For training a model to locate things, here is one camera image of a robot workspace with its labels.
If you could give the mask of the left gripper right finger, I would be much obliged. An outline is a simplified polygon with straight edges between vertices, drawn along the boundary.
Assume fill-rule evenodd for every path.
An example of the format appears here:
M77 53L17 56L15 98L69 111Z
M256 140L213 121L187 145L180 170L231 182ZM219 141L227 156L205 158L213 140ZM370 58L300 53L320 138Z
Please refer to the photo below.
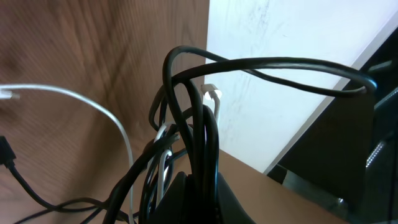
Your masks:
M217 176L217 202L222 224L255 224L219 172Z

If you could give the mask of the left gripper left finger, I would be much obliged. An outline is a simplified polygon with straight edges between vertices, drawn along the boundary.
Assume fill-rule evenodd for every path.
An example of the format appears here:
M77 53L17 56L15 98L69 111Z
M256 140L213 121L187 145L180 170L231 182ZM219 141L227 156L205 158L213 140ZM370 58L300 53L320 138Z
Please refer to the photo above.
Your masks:
M187 223L188 194L192 189L191 180L184 172L179 172L162 200L150 216L148 224Z

